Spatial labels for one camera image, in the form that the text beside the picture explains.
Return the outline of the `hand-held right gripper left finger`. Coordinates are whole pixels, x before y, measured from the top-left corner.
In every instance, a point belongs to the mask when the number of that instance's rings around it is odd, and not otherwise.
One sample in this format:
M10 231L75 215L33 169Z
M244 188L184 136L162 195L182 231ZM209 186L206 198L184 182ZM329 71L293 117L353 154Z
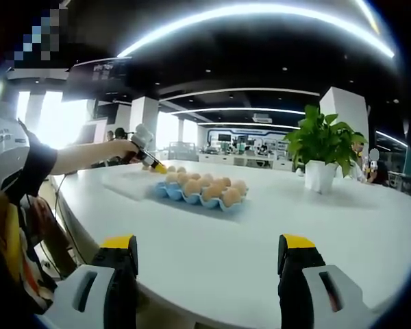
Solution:
M89 265L58 283L43 328L135 328L138 252L134 235L105 240Z

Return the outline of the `person's left hand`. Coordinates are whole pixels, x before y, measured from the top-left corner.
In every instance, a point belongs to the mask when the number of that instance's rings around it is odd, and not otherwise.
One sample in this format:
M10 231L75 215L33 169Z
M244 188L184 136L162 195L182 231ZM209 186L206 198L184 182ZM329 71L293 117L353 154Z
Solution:
M128 156L132 152L135 154L138 152L138 148L135 144L124 139L113 140L109 142L109 146L112 150L112 155L121 158Z

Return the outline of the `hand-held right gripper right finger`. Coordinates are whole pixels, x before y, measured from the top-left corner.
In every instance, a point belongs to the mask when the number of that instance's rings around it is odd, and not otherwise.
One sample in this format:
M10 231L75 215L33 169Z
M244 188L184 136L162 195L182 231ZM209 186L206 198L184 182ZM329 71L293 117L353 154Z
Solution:
M282 328L370 328L375 322L362 289L327 265L307 238L279 237L277 274Z

